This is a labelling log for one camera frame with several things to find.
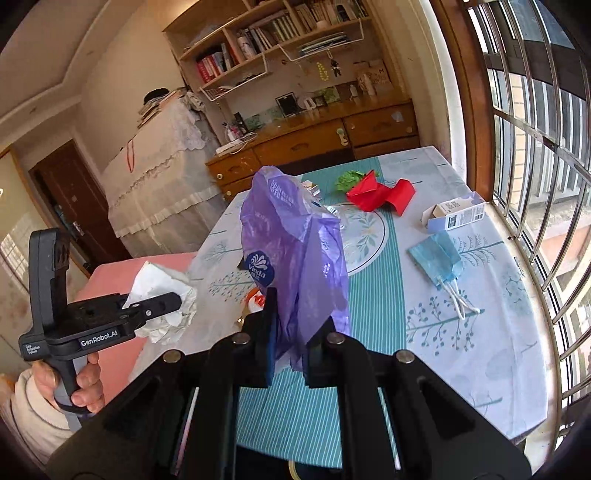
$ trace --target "white tissue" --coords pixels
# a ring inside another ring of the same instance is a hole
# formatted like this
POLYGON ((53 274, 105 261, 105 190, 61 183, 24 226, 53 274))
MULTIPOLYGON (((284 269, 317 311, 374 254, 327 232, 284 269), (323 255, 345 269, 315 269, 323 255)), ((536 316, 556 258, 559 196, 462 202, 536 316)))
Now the white tissue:
POLYGON ((169 345, 177 342, 197 312, 197 290, 181 272, 146 262, 135 276, 129 297, 123 308, 140 300, 174 292, 181 297, 181 307, 176 312, 168 313, 151 320, 137 329, 138 337, 148 337, 152 343, 169 345))

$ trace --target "white box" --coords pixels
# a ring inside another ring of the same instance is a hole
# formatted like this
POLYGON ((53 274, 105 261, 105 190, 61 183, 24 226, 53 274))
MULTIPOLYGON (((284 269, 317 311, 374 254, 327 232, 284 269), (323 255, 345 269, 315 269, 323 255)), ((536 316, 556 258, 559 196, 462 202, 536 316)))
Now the white box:
POLYGON ((421 222, 430 233, 453 230, 484 217, 486 202, 476 192, 438 203, 423 212, 421 222))

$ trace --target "vinda logo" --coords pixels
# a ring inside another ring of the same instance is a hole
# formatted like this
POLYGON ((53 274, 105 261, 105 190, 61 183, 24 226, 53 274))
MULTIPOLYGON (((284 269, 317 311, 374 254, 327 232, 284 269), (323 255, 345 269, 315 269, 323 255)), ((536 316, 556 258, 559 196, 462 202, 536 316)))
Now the vinda logo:
POLYGON ((275 278, 275 269, 271 265, 269 257, 260 250, 251 253, 246 258, 246 265, 252 278, 263 287, 268 287, 275 278))
POLYGON ((94 335, 89 335, 87 337, 81 338, 80 346, 82 348, 90 348, 91 346, 95 346, 98 343, 106 343, 109 340, 119 337, 119 332, 117 329, 106 330, 104 332, 95 333, 94 335))

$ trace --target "pink cushion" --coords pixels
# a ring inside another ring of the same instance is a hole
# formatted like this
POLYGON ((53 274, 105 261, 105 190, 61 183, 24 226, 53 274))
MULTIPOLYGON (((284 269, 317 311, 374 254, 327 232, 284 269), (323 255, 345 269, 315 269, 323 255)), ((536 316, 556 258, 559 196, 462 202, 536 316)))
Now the pink cushion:
MULTIPOLYGON (((132 258, 131 260, 101 265, 94 271, 85 287, 78 292, 76 301, 92 299, 111 293, 129 293, 134 284, 135 276, 146 260, 184 272, 195 255, 195 252, 156 255, 154 257, 132 258)), ((145 338, 134 338, 100 352, 100 379, 105 388, 107 403, 127 386, 129 374, 145 343, 145 338)))

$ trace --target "face mask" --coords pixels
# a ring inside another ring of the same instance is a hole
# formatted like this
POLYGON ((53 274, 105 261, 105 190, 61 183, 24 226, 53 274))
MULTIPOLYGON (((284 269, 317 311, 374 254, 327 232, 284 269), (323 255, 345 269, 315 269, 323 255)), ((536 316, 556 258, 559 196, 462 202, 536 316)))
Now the face mask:
POLYGON ((409 248, 408 253, 423 268, 438 289, 449 293, 460 320, 466 317, 466 309, 480 313, 480 309, 470 305, 460 295, 457 278, 464 270, 464 266, 446 231, 435 233, 435 235, 409 248))

